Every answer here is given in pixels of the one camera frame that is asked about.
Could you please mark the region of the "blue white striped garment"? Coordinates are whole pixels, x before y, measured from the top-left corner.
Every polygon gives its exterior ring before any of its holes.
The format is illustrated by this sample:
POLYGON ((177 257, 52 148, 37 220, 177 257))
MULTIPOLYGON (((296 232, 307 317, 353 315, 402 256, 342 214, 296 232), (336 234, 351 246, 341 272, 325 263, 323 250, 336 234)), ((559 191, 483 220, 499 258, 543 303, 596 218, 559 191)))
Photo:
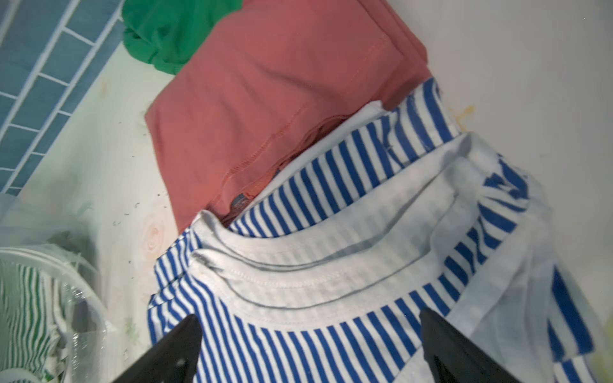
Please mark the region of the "blue white striped garment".
POLYGON ((522 382, 593 382, 604 344, 541 186, 445 115, 434 79, 156 261, 159 342, 194 314, 196 382, 429 382, 429 308, 522 382))

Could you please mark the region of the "clear plastic vacuum bag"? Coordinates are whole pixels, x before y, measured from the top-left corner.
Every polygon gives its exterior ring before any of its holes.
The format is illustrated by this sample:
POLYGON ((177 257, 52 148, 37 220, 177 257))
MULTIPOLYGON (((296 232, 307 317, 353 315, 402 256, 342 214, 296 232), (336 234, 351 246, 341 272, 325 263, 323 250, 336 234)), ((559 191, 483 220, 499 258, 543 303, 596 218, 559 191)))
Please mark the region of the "clear plastic vacuum bag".
POLYGON ((94 247, 71 215, 1 196, 1 380, 106 382, 112 333, 94 247))

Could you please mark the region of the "red garment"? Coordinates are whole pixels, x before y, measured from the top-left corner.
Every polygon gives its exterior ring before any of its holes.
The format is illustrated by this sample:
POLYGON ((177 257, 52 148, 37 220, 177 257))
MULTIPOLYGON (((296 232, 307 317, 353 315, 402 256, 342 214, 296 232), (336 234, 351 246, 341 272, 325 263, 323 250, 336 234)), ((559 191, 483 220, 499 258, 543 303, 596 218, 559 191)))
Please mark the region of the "red garment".
POLYGON ((178 229, 201 210, 231 222, 364 105, 394 108, 430 75, 385 1, 247 1, 145 114, 178 229))

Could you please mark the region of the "green white striped garment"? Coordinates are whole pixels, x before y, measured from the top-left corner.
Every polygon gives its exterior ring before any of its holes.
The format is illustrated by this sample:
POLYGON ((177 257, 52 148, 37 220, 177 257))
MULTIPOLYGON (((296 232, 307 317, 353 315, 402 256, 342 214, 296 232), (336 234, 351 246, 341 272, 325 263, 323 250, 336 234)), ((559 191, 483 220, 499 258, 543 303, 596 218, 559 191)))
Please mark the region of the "green white striped garment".
POLYGON ((1 262, 1 381, 60 382, 63 341, 51 279, 34 267, 1 262))

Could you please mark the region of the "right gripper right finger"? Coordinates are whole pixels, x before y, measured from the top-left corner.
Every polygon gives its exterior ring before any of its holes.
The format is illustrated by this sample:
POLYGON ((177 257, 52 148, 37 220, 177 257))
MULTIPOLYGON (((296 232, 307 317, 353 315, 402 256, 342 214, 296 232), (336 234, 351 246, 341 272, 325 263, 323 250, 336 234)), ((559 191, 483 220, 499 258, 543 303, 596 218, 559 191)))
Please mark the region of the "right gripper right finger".
POLYGON ((507 370, 437 312, 420 312, 421 340, 436 382, 516 382, 507 370))

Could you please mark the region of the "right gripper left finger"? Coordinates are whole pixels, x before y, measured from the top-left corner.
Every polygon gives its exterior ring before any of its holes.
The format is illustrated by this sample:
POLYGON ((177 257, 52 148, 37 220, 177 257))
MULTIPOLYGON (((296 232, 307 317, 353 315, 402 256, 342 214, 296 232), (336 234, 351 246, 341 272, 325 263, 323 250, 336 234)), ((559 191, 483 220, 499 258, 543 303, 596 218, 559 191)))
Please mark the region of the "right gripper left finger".
POLYGON ((193 382, 202 339, 201 324, 190 314, 114 382, 193 382))

